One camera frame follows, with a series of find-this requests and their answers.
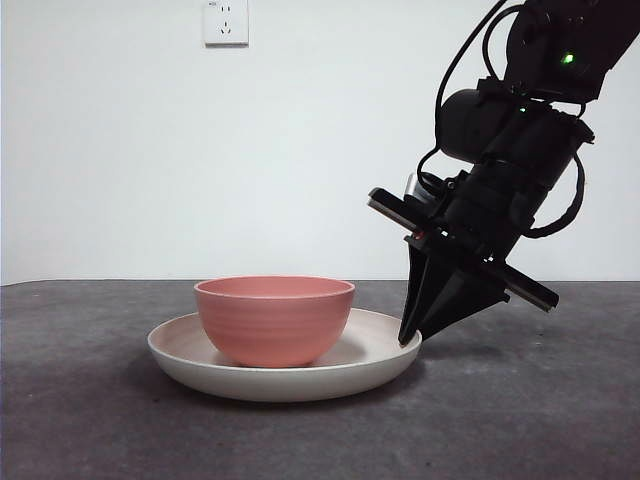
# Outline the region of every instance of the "plate rim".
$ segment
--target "plate rim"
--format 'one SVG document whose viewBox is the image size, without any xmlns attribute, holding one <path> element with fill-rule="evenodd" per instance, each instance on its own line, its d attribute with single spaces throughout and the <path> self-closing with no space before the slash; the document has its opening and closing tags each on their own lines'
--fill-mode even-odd
<svg viewBox="0 0 640 480">
<path fill-rule="evenodd" d="M 364 309 L 364 308 L 351 308 L 349 313 L 351 313 L 351 311 L 353 311 L 353 310 L 357 310 L 357 311 L 360 311 L 360 312 L 366 312 L 366 313 L 373 313 L 375 315 L 381 315 L 381 316 L 384 316 L 384 317 L 392 318 L 394 320 L 399 320 L 398 318 L 396 318 L 396 317 L 394 317 L 392 315 L 387 315 L 386 313 L 374 312 L 373 310 L 367 310 L 367 309 Z M 293 374 L 293 373 L 301 373 L 301 372 L 340 370 L 340 369 L 345 369 L 345 368 L 361 367 L 361 366 L 365 366 L 365 365 L 376 365 L 378 363 L 388 362 L 389 360 L 398 359 L 398 358 L 402 358 L 402 357 L 404 357 L 406 355 L 409 355 L 409 354 L 413 353 L 415 350 L 419 349 L 420 346 L 422 345 L 422 335 L 421 335 L 420 331 L 417 330 L 415 335 L 411 339 L 411 341 L 404 347 L 406 350 L 403 351 L 400 355 L 381 358 L 379 360 L 375 360 L 375 361 L 372 361 L 372 362 L 354 362 L 354 363 L 346 363 L 346 364 L 342 364 L 342 365 L 322 365 L 322 366 L 317 366 L 317 367 L 285 367 L 285 368 L 243 367 L 243 366 L 234 366 L 234 365 L 215 365 L 215 364 L 211 364 L 211 363 L 195 362 L 193 360 L 189 360 L 189 359 L 186 359 L 186 358 L 181 358 L 181 357 L 176 357 L 175 355 L 171 355 L 170 353 L 164 352 L 164 351 L 156 348 L 155 345 L 153 345 L 153 343 L 151 342 L 151 336 L 157 330 L 159 330 L 160 328 L 164 327 L 165 325 L 167 325 L 167 324 L 169 324 L 171 322 L 175 322 L 177 320 L 181 320 L 181 319 L 187 318 L 187 317 L 192 317 L 194 315 L 198 316 L 198 317 L 200 316 L 200 314 L 198 312 L 188 313 L 186 315 L 180 315 L 178 317 L 174 317 L 174 318 L 171 318 L 169 320 L 166 320 L 166 321 L 162 322 L 160 325 L 157 325 L 156 327 L 154 327 L 147 334 L 147 345 L 149 346 L 149 349 L 151 350 L 151 352 L 156 354 L 156 355 L 160 355 L 161 357 L 173 360 L 174 362 L 189 364 L 189 365 L 192 365 L 192 366 L 203 367 L 203 368 L 207 368 L 207 369 L 227 370 L 227 371 L 230 371 L 230 372 L 254 372 L 254 373 L 255 372 L 259 372 L 259 373 L 267 373 L 267 374 L 292 373 Z"/>
</svg>

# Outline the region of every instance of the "bowl rim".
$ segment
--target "bowl rim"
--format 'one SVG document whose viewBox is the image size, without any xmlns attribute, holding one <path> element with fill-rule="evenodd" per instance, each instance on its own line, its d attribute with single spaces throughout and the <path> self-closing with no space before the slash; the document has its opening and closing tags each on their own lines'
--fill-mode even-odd
<svg viewBox="0 0 640 480">
<path fill-rule="evenodd" d="M 203 290 L 202 286 L 206 283 L 212 282 L 221 282 L 224 280 L 237 280 L 237 279 L 245 279 L 245 278 L 306 278 L 312 280 L 328 280 L 330 282 L 335 282 L 344 285 L 346 288 L 344 290 L 339 290 L 337 292 L 324 293 L 324 294 L 315 294 L 315 295 L 237 295 L 232 293 L 219 293 L 219 292 L 209 292 L 207 290 Z M 232 275 L 228 277 L 220 277 L 220 278 L 212 278 L 209 280 L 202 280 L 201 282 L 196 283 L 193 286 L 193 290 L 196 293 L 200 293 L 203 295 L 211 295 L 214 297 L 224 297 L 224 298 L 245 298 L 245 299 L 253 299 L 253 300 L 299 300 L 299 299 L 311 299 L 311 298 L 328 298 L 328 297 L 337 297 L 339 295 L 345 295 L 347 293 L 351 293 L 356 289 L 356 286 L 347 282 L 346 280 L 339 280 L 337 278 L 329 278 L 329 277 L 320 277 L 314 275 Z"/>
</svg>

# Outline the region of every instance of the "ceramic plate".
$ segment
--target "ceramic plate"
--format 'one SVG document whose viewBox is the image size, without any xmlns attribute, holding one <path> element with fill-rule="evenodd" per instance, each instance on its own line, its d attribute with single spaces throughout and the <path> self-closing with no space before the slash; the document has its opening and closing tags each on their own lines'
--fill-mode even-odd
<svg viewBox="0 0 640 480">
<path fill-rule="evenodd" d="M 398 344 L 400 320 L 353 308 L 331 350 L 306 367 L 250 368 L 233 363 L 211 344 L 197 313 L 174 318 L 149 333 L 156 361 L 178 382 L 220 397 L 258 402 L 302 402 L 364 392 L 400 375 L 415 360 L 416 333 Z"/>
</svg>

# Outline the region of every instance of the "green led light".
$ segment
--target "green led light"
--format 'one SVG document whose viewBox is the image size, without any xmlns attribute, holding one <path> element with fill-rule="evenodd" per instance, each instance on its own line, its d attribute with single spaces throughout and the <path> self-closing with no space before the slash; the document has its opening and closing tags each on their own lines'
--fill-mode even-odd
<svg viewBox="0 0 640 480">
<path fill-rule="evenodd" d="M 560 63 L 564 64 L 564 65 L 568 65 L 569 63 L 573 63 L 573 53 L 567 52 L 564 54 L 564 57 L 562 57 L 562 60 L 560 60 Z"/>
</svg>

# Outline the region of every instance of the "gray carpet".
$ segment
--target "gray carpet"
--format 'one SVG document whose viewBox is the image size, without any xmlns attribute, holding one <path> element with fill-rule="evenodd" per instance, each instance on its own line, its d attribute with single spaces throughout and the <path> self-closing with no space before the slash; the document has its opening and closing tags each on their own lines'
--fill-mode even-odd
<svg viewBox="0 0 640 480">
<path fill-rule="evenodd" d="M 168 378 L 145 336 L 195 310 L 193 282 L 2 289 L 2 473 L 20 479 L 640 477 L 640 283 L 551 283 L 425 342 L 398 379 L 295 405 Z M 399 316 L 404 282 L 357 282 Z"/>
</svg>

